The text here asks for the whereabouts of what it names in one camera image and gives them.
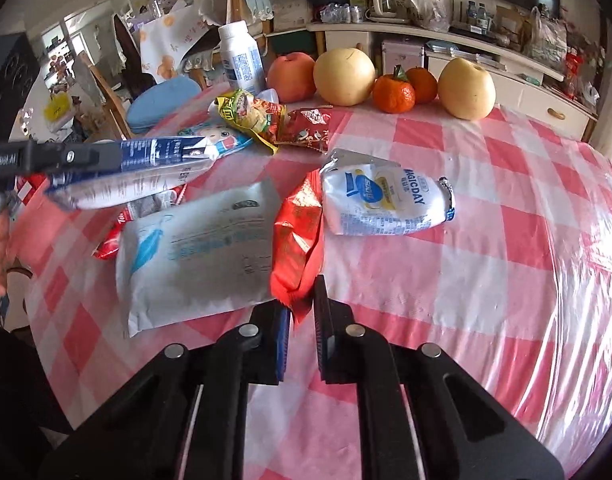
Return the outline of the dark blue milk carton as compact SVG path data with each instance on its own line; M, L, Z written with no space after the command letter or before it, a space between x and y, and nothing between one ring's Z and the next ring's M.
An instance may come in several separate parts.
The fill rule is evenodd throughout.
M211 169L225 149L207 136L122 141L120 168L57 174L46 195L66 210L126 204L186 184Z

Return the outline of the red foil wrapper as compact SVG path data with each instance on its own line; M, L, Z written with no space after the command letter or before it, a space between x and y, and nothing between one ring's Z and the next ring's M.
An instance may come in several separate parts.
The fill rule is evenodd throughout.
M270 291L292 312L296 325L312 307L323 266L323 192L319 170L307 173L285 197L274 220Z

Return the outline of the yellow green snack bag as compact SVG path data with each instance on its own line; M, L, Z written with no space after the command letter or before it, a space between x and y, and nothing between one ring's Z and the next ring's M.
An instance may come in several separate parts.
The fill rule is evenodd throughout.
M275 154L287 115L283 104L258 99L243 89L230 90L215 99L217 113L232 128L257 140Z

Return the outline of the white magicday milk pouch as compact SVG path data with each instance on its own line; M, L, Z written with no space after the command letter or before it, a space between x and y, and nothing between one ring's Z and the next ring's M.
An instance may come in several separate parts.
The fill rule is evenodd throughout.
M345 236L406 235L455 218L455 191L397 162L335 148L320 169L323 214Z

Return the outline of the red patterned snack packet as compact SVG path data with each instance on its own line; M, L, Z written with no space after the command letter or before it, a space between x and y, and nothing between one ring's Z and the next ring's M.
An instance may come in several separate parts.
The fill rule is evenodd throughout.
M277 134L277 143L326 153L329 149L331 120L332 114L329 108L292 110L282 122Z

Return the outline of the light blue wipes packet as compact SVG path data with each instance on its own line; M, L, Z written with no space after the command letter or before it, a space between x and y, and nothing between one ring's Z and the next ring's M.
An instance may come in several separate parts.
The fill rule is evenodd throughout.
M253 143L246 134L231 128L221 119L207 120L184 128L178 136L186 136L189 141L182 142L182 158L217 160L223 156L244 150Z

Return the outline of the red white checkered tablecloth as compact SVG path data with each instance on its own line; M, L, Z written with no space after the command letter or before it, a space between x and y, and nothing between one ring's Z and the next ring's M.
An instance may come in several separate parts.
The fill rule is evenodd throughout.
M397 237L324 240L331 297L402 346L432 341L576 472L612 424L612 164L501 107L461 122L437 104L346 110L332 143L446 177L455 218ZM41 364L80 424L161 348L209 344L244 310L128 337L112 262L93 249L113 209L67 214L34 196L11 250Z

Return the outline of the white plastic milk bottle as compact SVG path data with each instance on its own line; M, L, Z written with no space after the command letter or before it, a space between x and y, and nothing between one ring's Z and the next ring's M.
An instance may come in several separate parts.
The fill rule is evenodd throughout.
M258 44L248 33L244 21L218 28L220 57L232 89L243 89L258 94L266 89L266 76Z

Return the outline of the red apple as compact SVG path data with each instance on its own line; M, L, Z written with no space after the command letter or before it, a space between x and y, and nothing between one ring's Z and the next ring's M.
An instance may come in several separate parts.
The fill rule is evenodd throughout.
M267 73L267 85L277 92L282 104L310 99L315 94L315 60L304 52L276 58Z

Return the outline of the yellow pear left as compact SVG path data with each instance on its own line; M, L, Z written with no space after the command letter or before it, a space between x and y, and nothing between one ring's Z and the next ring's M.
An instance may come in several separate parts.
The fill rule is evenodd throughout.
M335 48L315 61L313 80L321 98L335 106L355 106L371 94L376 70L357 48Z

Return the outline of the yellow pear right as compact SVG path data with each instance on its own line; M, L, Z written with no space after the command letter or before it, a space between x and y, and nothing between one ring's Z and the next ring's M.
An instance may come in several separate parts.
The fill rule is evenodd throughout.
M454 58L439 76L438 96L449 114L476 122L492 111L496 87L487 70L464 58Z

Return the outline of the orange tangerine behind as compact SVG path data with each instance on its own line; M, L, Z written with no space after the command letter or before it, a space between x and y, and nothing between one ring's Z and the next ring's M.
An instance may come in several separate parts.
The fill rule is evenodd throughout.
M413 67L406 71L406 76L415 93L415 103L428 104L436 99L437 80L423 67Z

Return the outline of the orange tangerine with leaf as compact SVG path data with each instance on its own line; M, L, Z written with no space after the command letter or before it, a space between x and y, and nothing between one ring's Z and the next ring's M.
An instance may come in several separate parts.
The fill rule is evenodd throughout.
M415 91L401 65L396 65L391 74L376 79L372 101L378 110L387 114L401 114L412 110Z

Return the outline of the cream tv cabinet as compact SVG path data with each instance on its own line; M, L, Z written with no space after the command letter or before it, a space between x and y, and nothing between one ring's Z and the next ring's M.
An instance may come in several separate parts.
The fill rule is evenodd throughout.
M586 142L598 122L592 110L555 88L564 80L563 74L526 55L482 40L411 25L371 22L312 23L307 29L317 36L320 54L354 47L370 55L385 73L396 65L407 66L403 49L416 44L424 50L426 70L437 80L455 67L478 82L488 79L496 104L543 122L565 138Z

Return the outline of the pink storage box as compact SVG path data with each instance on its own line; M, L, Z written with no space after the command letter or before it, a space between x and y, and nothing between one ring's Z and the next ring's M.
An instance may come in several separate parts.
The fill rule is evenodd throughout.
M406 72L410 68L425 66L425 44L423 41L382 41L382 68L391 74L396 65Z

